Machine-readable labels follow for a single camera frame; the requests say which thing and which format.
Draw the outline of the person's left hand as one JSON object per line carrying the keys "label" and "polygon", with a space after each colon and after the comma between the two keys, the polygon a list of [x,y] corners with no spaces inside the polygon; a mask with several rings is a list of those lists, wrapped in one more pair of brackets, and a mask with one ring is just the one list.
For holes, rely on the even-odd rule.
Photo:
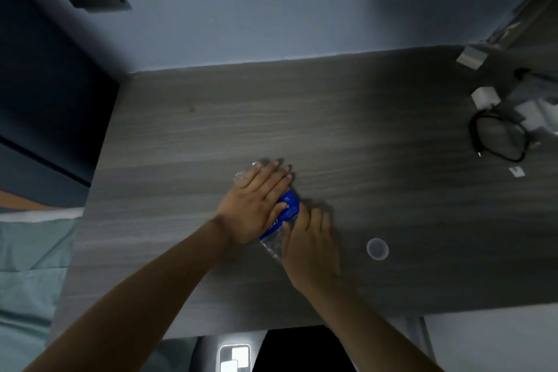
{"label": "person's left hand", "polygon": [[267,223],[268,217],[272,208],[280,202],[280,197],[289,189],[291,168],[290,179],[283,178],[273,192],[263,193],[263,183],[282,167],[277,160],[267,165],[255,162],[240,173],[210,221],[227,242],[245,244],[262,235],[272,225]]}

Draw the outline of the person's right hand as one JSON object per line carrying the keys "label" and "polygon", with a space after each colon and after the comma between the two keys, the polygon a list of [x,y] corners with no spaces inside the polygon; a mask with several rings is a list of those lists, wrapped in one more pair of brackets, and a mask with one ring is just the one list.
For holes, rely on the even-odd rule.
{"label": "person's right hand", "polygon": [[[300,208],[309,207],[301,204]],[[328,287],[340,277],[340,254],[333,232],[332,239],[283,238],[282,264],[292,285],[304,296]]]}

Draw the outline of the clear plastic bottle blue label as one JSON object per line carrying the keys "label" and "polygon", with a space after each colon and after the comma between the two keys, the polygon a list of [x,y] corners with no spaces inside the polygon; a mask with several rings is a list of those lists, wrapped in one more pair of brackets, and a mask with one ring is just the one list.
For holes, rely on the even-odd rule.
{"label": "clear plastic bottle blue label", "polygon": [[278,161],[255,162],[234,176],[234,185],[218,208],[234,242],[258,240],[273,256],[280,256],[282,225],[294,219],[299,209],[292,181],[291,167]]}

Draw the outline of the person's left forearm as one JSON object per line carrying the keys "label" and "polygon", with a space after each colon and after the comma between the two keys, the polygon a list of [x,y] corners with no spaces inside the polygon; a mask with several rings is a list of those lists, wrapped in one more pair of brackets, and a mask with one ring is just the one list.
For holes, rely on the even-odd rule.
{"label": "person's left forearm", "polygon": [[108,291],[23,372],[138,372],[233,242],[216,215]]}

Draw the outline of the person's right forearm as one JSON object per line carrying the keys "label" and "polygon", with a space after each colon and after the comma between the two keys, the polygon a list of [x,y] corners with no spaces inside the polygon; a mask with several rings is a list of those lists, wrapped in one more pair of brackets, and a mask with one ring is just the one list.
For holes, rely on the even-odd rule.
{"label": "person's right forearm", "polygon": [[336,334],[359,372],[443,372],[339,277],[284,264],[293,286]]}

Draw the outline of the clear bottle cap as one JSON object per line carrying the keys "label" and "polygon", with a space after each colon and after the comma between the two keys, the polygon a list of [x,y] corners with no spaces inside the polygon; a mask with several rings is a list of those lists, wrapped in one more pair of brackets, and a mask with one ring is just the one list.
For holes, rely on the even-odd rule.
{"label": "clear bottle cap", "polygon": [[389,247],[387,242],[375,237],[366,243],[366,252],[373,260],[383,261],[389,256]]}

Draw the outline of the white charger block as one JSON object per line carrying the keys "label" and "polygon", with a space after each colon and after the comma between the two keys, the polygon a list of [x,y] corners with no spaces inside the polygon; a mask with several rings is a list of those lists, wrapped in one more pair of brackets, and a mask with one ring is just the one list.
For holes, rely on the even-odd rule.
{"label": "white charger block", "polygon": [[471,99],[478,111],[490,110],[501,103],[501,98],[493,86],[479,87],[471,93]]}

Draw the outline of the grey cardboard piece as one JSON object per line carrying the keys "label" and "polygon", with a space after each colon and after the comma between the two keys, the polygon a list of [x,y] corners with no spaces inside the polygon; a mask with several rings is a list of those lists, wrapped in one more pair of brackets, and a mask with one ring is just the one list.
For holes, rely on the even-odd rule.
{"label": "grey cardboard piece", "polygon": [[470,45],[466,46],[460,55],[457,57],[456,62],[472,70],[478,70],[488,58],[488,53],[481,51]]}

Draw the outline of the white paper box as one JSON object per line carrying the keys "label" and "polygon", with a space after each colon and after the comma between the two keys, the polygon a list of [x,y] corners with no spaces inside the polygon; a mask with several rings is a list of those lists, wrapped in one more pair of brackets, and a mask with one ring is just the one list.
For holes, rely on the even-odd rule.
{"label": "white paper box", "polygon": [[546,99],[528,100],[513,108],[527,131],[543,129],[558,136],[558,100],[551,103]]}

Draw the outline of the light green bed sheet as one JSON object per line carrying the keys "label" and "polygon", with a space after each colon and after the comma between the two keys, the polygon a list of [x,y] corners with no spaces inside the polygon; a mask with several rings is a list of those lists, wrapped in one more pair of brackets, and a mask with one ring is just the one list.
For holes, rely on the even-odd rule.
{"label": "light green bed sheet", "polygon": [[83,208],[0,214],[0,372],[43,352]]}

